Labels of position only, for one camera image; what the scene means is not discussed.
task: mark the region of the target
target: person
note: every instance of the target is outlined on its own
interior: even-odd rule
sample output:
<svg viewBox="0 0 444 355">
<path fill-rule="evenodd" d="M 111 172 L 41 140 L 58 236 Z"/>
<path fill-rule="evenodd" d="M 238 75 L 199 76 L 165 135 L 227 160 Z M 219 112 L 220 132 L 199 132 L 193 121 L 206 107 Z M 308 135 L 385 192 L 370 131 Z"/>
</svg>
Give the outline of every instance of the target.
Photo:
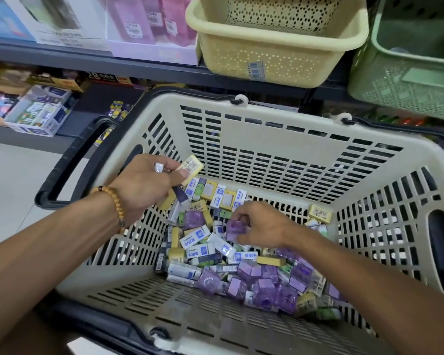
<svg viewBox="0 0 444 355">
<path fill-rule="evenodd" d="M 156 163 L 169 173 L 157 173 Z M 126 226 L 188 177 L 178 166 L 164 156 L 137 155 L 109 184 Z M 444 294 L 296 224 L 266 202 L 245 202 L 232 219 L 251 226 L 240 244 L 289 248 L 305 258 L 398 353 L 444 354 Z M 30 328 L 20 319 L 119 229 L 112 197 L 95 192 L 0 243 L 0 348 L 14 343 L 14 333 L 23 337 Z"/>
</svg>

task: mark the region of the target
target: forearm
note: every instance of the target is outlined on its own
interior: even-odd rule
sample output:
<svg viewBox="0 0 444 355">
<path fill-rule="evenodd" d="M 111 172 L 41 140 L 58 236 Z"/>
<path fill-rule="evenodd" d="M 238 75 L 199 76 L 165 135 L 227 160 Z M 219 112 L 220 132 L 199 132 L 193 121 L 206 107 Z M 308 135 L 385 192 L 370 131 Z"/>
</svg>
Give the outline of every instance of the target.
<svg viewBox="0 0 444 355">
<path fill-rule="evenodd" d="M 285 239 L 401 353 L 444 353 L 444 294 L 308 228 L 293 228 Z"/>
<path fill-rule="evenodd" d="M 118 224 L 112 199 L 96 193 L 0 243 L 0 339 Z"/>
</svg>

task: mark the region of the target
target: beaded bracelet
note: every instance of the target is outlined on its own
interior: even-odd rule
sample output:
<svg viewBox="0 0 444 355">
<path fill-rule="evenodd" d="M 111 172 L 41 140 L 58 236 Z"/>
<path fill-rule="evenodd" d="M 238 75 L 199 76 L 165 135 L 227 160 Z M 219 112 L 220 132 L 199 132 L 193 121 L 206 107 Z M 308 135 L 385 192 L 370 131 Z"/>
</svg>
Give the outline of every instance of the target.
<svg viewBox="0 0 444 355">
<path fill-rule="evenodd" d="M 106 187 L 105 185 L 101 185 L 97 188 L 94 188 L 92 190 L 92 193 L 95 193 L 95 192 L 105 192 L 109 196 L 112 197 L 112 200 L 115 203 L 115 208 L 117 209 L 117 212 L 118 212 L 118 218 L 120 219 L 120 231 L 118 232 L 118 234 L 123 234 L 125 231 L 125 228 L 126 228 L 125 227 L 125 213 L 124 213 L 122 206 L 120 205 L 120 198 L 118 198 L 117 192 L 115 190 L 113 190 L 112 188 Z"/>
</svg>

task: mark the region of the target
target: display box of erasers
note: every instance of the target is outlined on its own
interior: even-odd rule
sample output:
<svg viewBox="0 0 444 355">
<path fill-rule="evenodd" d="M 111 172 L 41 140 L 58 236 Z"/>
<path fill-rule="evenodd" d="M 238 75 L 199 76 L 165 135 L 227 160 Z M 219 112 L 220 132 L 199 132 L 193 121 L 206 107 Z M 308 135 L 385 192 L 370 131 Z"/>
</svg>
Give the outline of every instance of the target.
<svg viewBox="0 0 444 355">
<path fill-rule="evenodd" d="M 5 125 L 20 133 L 52 137 L 76 102 L 69 89 L 34 85 L 5 117 Z"/>
</svg>

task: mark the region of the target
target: pink bottle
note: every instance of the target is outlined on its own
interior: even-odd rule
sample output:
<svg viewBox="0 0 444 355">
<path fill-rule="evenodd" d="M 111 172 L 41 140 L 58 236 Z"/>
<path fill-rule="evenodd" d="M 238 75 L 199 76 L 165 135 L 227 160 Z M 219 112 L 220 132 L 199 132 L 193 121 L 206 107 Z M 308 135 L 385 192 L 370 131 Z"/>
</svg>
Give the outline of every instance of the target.
<svg viewBox="0 0 444 355">
<path fill-rule="evenodd" d="M 161 0 L 168 39 L 179 46 L 189 46 L 195 42 L 196 32 L 185 19 L 187 5 L 191 0 Z"/>
<path fill-rule="evenodd" d="M 142 0 L 107 0 L 107 5 L 124 41 L 155 43 Z"/>
<path fill-rule="evenodd" d="M 164 16 L 161 11 L 161 1 L 143 0 L 143 6 L 145 6 L 146 15 L 151 26 L 151 31 L 153 31 L 153 36 L 166 35 Z"/>
</svg>

